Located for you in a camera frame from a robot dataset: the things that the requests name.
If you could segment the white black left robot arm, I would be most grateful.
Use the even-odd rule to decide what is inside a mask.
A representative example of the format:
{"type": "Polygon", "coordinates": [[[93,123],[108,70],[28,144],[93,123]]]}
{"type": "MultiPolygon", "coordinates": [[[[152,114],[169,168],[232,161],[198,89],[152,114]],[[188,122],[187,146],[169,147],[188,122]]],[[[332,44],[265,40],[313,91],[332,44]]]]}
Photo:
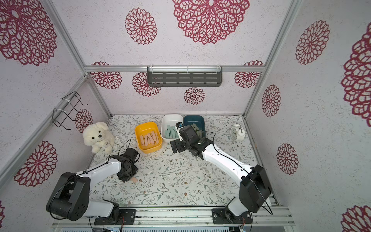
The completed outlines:
{"type": "Polygon", "coordinates": [[[47,204],[46,211],[56,220],[95,218],[103,224],[116,224],[120,220],[119,205],[108,200],[91,200],[91,189],[106,178],[116,175],[119,180],[131,180],[138,168],[140,155],[113,155],[102,164],[78,172],[63,173],[47,204]]]}

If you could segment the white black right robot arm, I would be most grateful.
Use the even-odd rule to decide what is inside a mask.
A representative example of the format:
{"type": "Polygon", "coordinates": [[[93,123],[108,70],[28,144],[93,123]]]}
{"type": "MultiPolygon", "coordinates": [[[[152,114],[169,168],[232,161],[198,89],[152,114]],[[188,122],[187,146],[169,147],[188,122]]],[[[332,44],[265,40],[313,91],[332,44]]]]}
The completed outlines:
{"type": "Polygon", "coordinates": [[[272,214],[267,202],[272,193],[265,169],[260,166],[245,164],[222,151],[213,140],[200,138],[193,127],[179,122],[176,124],[179,139],[171,142],[174,153],[189,151],[193,156],[207,161],[230,176],[239,186],[238,196],[225,207],[224,216],[230,222],[246,213],[252,218],[260,208],[272,214]]]}

